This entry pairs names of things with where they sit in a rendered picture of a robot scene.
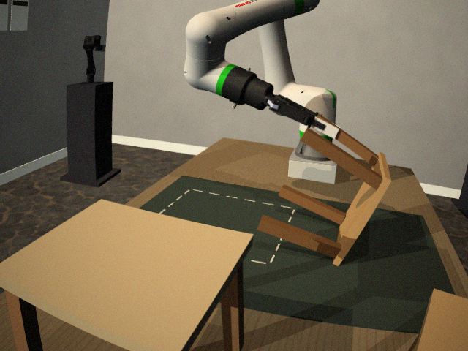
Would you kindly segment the dark green floor mat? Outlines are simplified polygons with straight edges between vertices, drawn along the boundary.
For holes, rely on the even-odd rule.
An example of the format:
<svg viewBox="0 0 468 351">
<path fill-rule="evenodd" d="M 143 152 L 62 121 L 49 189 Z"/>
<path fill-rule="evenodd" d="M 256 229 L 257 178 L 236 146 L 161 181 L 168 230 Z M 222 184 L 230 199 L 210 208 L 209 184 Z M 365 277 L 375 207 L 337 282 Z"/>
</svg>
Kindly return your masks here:
<svg viewBox="0 0 468 351">
<path fill-rule="evenodd" d="M 337 266 L 333 257 L 257 230 L 264 214 L 337 242 L 340 224 L 278 195 L 183 175 L 139 209 L 254 234 L 243 261 L 246 309 L 419 334 L 433 289 L 455 295 L 422 215 L 375 208 Z"/>
</svg>

